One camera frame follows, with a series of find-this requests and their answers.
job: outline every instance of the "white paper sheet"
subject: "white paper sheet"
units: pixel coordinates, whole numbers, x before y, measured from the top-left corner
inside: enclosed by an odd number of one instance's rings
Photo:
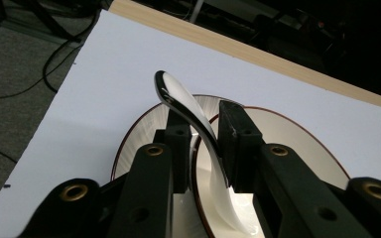
[[[381,179],[381,108],[102,12],[46,117],[0,192],[0,237],[15,237],[44,197],[73,178],[109,182],[135,120],[159,103],[165,70],[191,93],[279,112],[315,135],[351,177]]]

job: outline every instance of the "white plate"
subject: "white plate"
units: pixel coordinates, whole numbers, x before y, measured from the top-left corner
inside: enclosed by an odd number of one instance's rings
[[[196,95],[195,99],[201,105],[207,118],[215,118],[221,98]],[[145,112],[136,121],[120,145],[113,166],[112,179],[129,172],[136,151],[141,146],[153,142],[157,129],[166,128],[168,112],[167,106],[159,104]],[[265,109],[248,108],[247,112],[263,133],[267,143],[279,143],[292,147],[321,179],[338,187],[345,187],[348,181],[345,172],[327,149],[306,130],[284,116]],[[217,122],[214,121],[212,126],[216,131]],[[173,237],[263,237],[262,232],[250,235],[232,228],[225,220],[233,220],[233,218],[218,215],[209,189],[210,157],[204,143],[197,142],[197,133],[192,130],[192,134],[190,146],[193,148],[193,156],[197,158],[192,162],[191,169],[193,191],[188,190],[185,194],[174,195]],[[233,209],[238,211],[236,214],[239,219],[246,219],[245,224],[256,224],[256,216],[253,219],[247,215],[247,212],[252,215],[254,212],[251,195],[233,196],[231,192],[231,196],[234,197],[231,199],[234,204],[236,202],[241,204],[242,201],[249,204],[235,205]]]

